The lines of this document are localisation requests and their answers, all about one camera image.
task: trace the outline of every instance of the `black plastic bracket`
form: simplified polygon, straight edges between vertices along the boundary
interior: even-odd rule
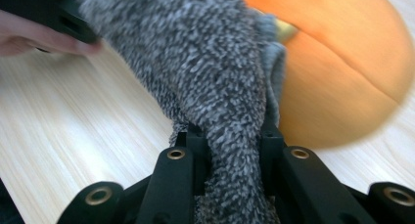
[[[415,223],[415,192],[408,188],[375,183],[368,195],[353,190],[313,151],[287,147],[268,120],[258,146],[264,192],[275,197],[282,224]],[[205,134],[190,125],[175,147],[161,152],[153,175],[124,191],[110,182],[85,188],[58,223],[193,223],[194,196],[204,194],[209,157]]]
[[[93,43],[98,37],[80,16],[78,7],[76,0],[0,0],[0,10]]]

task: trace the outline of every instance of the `wooden table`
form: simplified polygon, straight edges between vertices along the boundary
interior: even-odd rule
[[[415,37],[415,0],[391,0]],[[314,150],[345,184],[415,190],[415,88],[374,135]],[[111,49],[89,57],[38,51],[0,58],[0,176],[26,223],[55,223],[98,181],[149,175],[171,132],[157,103]]]

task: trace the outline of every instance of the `wood grain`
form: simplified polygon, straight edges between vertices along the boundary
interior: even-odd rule
[[[415,37],[415,0],[390,0]],[[373,135],[315,150],[345,184],[415,190],[415,87]],[[55,223],[85,186],[149,175],[171,124],[111,49],[88,59],[33,51],[0,58],[0,176],[26,223]]]

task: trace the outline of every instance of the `bolt hole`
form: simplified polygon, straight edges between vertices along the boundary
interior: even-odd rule
[[[167,154],[167,157],[171,159],[181,159],[185,156],[185,153],[183,150],[172,150]]]
[[[291,155],[297,158],[308,158],[309,157],[309,153],[301,149],[293,149],[291,151]]]
[[[86,198],[85,202],[89,205],[98,205],[103,202],[106,202],[113,195],[113,191],[109,187],[99,187],[92,192],[90,192]]]
[[[415,199],[411,195],[397,188],[386,187],[384,189],[384,194],[387,198],[389,198],[393,202],[396,202],[396,203],[399,203],[405,206],[415,206]]]

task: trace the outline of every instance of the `gray knit sock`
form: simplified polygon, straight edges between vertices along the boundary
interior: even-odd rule
[[[270,23],[243,0],[81,0],[80,9],[173,120],[175,133],[189,121],[205,131],[212,176],[200,220],[275,222],[256,147],[266,96],[278,121],[284,52]]]

